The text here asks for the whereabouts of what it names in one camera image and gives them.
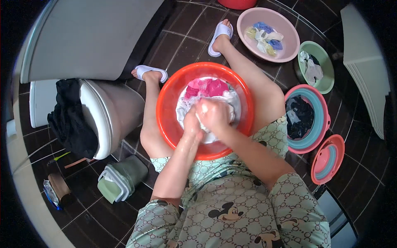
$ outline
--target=person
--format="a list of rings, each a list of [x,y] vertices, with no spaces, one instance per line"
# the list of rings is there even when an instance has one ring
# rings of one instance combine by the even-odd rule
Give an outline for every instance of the person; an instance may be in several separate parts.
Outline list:
[[[329,224],[318,202],[284,160],[282,90],[233,47],[230,22],[218,25],[228,32],[215,32],[209,53],[220,52],[249,87],[255,105],[252,136],[229,126],[225,103],[201,99],[186,114],[184,134],[173,150],[155,114],[164,74],[132,71],[146,82],[141,143],[160,174],[127,247],[330,247]],[[196,114],[231,154],[194,161],[203,138]]]

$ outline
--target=pink cloth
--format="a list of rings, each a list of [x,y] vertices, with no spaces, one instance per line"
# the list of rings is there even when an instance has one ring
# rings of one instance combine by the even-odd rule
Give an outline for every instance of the pink cloth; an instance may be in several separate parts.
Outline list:
[[[197,96],[199,92],[204,97],[222,96],[225,91],[229,91],[229,87],[219,79],[212,80],[209,78],[200,80],[196,78],[187,84],[185,99]]]

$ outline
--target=mint green pajamas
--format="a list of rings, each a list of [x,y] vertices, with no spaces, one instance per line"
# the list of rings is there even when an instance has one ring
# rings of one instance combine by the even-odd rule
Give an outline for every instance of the mint green pajamas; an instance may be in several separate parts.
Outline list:
[[[252,138],[285,157],[286,117]],[[151,160],[160,172],[168,159]],[[181,214],[163,200],[139,210],[127,247],[330,247],[328,222],[297,174],[269,192],[234,152],[195,161],[181,199]]]

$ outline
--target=leg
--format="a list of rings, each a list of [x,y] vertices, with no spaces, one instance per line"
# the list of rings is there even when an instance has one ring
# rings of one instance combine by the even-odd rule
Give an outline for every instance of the leg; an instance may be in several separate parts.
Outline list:
[[[212,46],[222,53],[231,69],[247,84],[254,98],[255,120],[252,134],[285,114],[284,93],[254,63],[237,51],[227,35],[220,35]]]
[[[136,70],[133,70],[132,74],[137,77]],[[141,130],[141,144],[150,158],[170,157],[173,154],[173,149],[161,136],[156,121],[156,103],[160,93],[158,83],[161,77],[162,74],[158,71],[148,71],[142,75],[142,79],[146,83],[146,103]]]

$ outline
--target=slipper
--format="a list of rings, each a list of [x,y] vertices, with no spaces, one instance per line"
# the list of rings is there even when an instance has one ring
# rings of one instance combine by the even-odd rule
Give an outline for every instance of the slipper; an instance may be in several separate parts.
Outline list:
[[[150,67],[150,66],[147,66],[147,65],[137,65],[135,67],[135,69],[137,69],[138,79],[140,79],[140,80],[143,80],[142,79],[142,75],[145,72],[147,72],[147,71],[159,71],[159,72],[161,72],[161,74],[163,75],[161,77],[161,80],[160,80],[161,83],[164,83],[167,80],[167,78],[168,78],[168,73],[165,70],[161,70],[159,68],[154,68],[154,67]]]
[[[233,36],[233,26],[231,25],[231,29],[230,29],[228,26],[222,24],[222,22],[218,23],[218,25],[216,26],[216,29],[215,29],[214,37],[212,38],[212,41],[211,41],[210,45],[208,46],[208,54],[211,57],[221,56],[220,52],[215,52],[212,49],[212,45],[214,44],[215,39],[220,35],[228,35],[231,38]]]

